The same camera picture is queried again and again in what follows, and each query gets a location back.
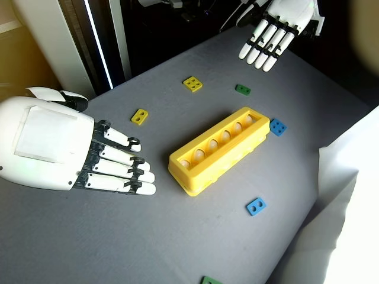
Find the gray table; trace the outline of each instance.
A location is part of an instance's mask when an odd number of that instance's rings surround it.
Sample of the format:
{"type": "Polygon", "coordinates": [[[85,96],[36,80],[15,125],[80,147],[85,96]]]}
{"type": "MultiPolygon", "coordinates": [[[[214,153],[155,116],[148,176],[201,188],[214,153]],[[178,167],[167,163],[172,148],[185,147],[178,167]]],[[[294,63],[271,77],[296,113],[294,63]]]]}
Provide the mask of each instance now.
{"type": "Polygon", "coordinates": [[[368,108],[286,51],[269,72],[237,58],[232,29],[94,99],[86,111],[141,139],[157,193],[55,192],[0,180],[1,283],[264,283],[317,196],[318,148],[368,108]],[[189,76],[197,93],[182,85],[189,76]],[[249,97],[234,91],[243,84],[249,97]],[[288,126],[199,196],[167,171],[169,154],[243,106],[288,126]],[[130,118],[149,111],[145,124],[130,118]],[[257,196],[267,207],[251,217],[257,196]]]}

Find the light strip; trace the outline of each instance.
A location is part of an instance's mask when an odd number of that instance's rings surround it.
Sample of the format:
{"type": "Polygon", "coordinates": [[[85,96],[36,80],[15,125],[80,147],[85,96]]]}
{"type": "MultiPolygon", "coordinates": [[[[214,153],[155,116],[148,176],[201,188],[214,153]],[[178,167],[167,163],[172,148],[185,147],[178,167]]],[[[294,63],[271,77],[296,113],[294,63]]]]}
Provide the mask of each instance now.
{"type": "Polygon", "coordinates": [[[99,49],[99,52],[100,52],[100,57],[101,57],[102,65],[104,66],[105,73],[107,74],[109,87],[111,89],[113,89],[113,84],[112,84],[111,76],[109,75],[107,63],[105,62],[104,54],[102,52],[102,48],[101,48],[101,45],[100,45],[99,37],[97,35],[97,31],[96,31],[96,27],[95,27],[95,23],[94,23],[94,18],[92,17],[92,12],[91,12],[91,9],[89,7],[88,0],[84,0],[84,4],[85,4],[85,8],[87,9],[87,14],[88,14],[88,17],[89,17],[89,22],[91,23],[92,31],[94,32],[97,48],[99,49]]]}

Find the yellow domino tile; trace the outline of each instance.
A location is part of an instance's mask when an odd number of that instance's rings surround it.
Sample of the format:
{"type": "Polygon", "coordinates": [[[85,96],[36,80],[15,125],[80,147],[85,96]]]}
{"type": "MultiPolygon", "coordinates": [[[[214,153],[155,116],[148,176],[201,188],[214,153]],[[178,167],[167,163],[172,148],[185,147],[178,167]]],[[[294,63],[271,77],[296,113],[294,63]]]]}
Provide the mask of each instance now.
{"type": "Polygon", "coordinates": [[[144,109],[139,109],[134,115],[133,117],[131,118],[131,121],[138,124],[138,125],[141,125],[143,124],[143,122],[145,121],[145,119],[147,118],[147,116],[149,115],[149,113],[147,111],[145,111],[144,109]]]}
{"type": "Polygon", "coordinates": [[[186,86],[191,92],[196,92],[197,90],[203,87],[203,83],[201,83],[198,79],[191,76],[187,80],[183,81],[183,85],[186,86]]]}
{"type": "Polygon", "coordinates": [[[190,196],[196,196],[260,145],[270,120],[244,107],[170,155],[168,170],[190,196]]]}

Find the robotic hand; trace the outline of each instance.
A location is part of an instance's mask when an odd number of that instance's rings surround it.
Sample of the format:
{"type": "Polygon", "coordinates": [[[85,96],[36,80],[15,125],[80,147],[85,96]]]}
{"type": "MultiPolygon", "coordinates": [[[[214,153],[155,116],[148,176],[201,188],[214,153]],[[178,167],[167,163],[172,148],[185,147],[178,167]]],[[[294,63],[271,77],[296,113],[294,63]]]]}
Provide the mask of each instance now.
{"type": "MultiPolygon", "coordinates": [[[[256,0],[242,13],[237,25],[268,0],[256,0]]],[[[264,13],[264,18],[253,32],[253,36],[242,47],[239,58],[247,56],[247,63],[255,62],[255,68],[267,72],[292,40],[307,27],[311,20],[318,21],[315,35],[319,36],[324,23],[319,14],[317,0],[273,0],[264,13]]]]}
{"type": "Polygon", "coordinates": [[[77,111],[88,104],[83,96],[47,88],[28,92],[29,97],[16,96],[0,104],[0,177],[60,191],[77,186],[155,193],[150,164],[125,152],[141,150],[137,138],[77,111]]]}

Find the yellow egg carton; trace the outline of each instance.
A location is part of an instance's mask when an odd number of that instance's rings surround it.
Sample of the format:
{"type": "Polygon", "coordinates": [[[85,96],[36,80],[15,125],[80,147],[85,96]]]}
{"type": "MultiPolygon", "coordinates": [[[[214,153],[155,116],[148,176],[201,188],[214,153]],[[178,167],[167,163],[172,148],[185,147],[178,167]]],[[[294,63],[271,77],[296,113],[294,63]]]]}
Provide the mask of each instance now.
{"type": "Polygon", "coordinates": [[[196,196],[261,144],[270,120],[244,107],[170,155],[168,170],[196,196]]]}

